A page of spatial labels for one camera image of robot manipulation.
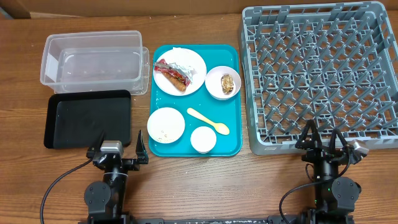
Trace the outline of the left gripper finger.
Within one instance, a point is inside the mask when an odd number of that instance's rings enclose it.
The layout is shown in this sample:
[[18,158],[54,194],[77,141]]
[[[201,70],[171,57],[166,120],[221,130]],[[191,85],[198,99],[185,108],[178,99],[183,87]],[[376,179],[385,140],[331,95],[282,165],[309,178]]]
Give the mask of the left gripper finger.
[[102,131],[99,136],[95,139],[94,143],[90,146],[90,151],[100,151],[101,145],[104,141],[105,132]]
[[140,130],[137,137],[136,155],[138,164],[148,164],[148,155],[144,145],[142,131]]

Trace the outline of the white bowl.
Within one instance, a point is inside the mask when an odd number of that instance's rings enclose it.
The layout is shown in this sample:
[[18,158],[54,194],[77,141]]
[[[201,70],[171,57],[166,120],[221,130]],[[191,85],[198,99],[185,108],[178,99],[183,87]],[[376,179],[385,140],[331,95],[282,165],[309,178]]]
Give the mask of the white bowl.
[[174,108],[164,107],[155,110],[147,121],[149,136],[156,142],[170,144],[178,140],[185,130],[185,119]]

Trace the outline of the white cup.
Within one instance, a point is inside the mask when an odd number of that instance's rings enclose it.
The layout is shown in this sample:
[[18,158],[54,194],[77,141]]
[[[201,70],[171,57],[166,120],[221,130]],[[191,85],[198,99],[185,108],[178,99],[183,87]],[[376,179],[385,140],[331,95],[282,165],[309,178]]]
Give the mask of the white cup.
[[200,126],[192,132],[190,142],[194,150],[206,154],[216,145],[216,133],[209,127]]

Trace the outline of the brown sausage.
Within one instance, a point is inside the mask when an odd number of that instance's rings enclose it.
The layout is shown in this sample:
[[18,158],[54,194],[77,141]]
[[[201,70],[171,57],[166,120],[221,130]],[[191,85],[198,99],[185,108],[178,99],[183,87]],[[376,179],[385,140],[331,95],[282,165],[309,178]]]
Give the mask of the brown sausage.
[[163,76],[180,92],[185,92],[186,86],[178,78],[175,78],[170,73],[163,72]]

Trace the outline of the red snack wrapper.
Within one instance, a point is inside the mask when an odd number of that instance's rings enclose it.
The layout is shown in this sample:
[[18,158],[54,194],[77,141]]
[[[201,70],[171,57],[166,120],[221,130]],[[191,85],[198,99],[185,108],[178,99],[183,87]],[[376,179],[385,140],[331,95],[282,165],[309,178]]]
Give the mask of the red snack wrapper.
[[161,59],[160,61],[155,63],[154,67],[155,71],[158,72],[167,72],[170,73],[175,78],[178,78],[181,82],[185,84],[185,86],[189,86],[191,83],[191,73],[189,70],[186,70],[176,63],[167,63],[165,59]]

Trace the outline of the brown food scrap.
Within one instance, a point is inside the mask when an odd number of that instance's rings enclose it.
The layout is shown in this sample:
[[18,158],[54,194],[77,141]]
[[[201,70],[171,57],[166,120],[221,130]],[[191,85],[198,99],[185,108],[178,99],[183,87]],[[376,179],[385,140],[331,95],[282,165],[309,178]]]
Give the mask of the brown food scrap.
[[229,95],[234,90],[234,81],[230,74],[225,73],[221,77],[221,87],[225,95]]

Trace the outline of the pink bowl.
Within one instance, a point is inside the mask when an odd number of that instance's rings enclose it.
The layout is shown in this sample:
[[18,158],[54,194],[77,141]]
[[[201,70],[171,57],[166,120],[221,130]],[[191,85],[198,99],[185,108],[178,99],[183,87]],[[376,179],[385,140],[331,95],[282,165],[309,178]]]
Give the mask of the pink bowl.
[[[231,91],[229,93],[225,93],[223,91],[222,77],[228,75],[231,77]],[[241,87],[241,78],[239,73],[227,66],[218,66],[212,68],[206,75],[205,86],[210,95],[217,100],[228,100],[234,97],[240,91]]]

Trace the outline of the white napkin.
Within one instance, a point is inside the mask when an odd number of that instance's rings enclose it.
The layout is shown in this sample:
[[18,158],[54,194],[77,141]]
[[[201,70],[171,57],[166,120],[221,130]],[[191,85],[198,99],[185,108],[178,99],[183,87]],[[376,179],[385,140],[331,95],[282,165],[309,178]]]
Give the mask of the white napkin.
[[193,63],[196,61],[197,53],[180,47],[174,47],[171,51],[171,58],[178,63]]

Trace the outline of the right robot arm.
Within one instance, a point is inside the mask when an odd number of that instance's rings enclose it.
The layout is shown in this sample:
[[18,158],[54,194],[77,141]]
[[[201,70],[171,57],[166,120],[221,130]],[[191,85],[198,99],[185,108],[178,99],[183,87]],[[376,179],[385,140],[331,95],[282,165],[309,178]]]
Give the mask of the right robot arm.
[[355,149],[357,145],[354,141],[347,142],[340,130],[335,128],[326,146],[315,122],[307,121],[295,147],[306,151],[302,160],[313,167],[315,207],[303,212],[296,223],[354,222],[349,214],[354,211],[361,186],[343,174],[368,153],[368,150]]

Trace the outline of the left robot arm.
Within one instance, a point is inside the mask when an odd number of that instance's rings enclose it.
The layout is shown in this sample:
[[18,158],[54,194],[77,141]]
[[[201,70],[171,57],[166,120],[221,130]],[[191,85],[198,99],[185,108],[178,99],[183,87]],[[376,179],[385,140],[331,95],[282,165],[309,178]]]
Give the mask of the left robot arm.
[[106,141],[104,133],[89,147],[86,156],[95,167],[102,170],[103,180],[87,186],[84,200],[88,206],[88,223],[135,223],[129,212],[124,211],[124,199],[129,171],[139,171],[149,158],[142,138],[138,133],[136,158],[123,157],[121,141]]

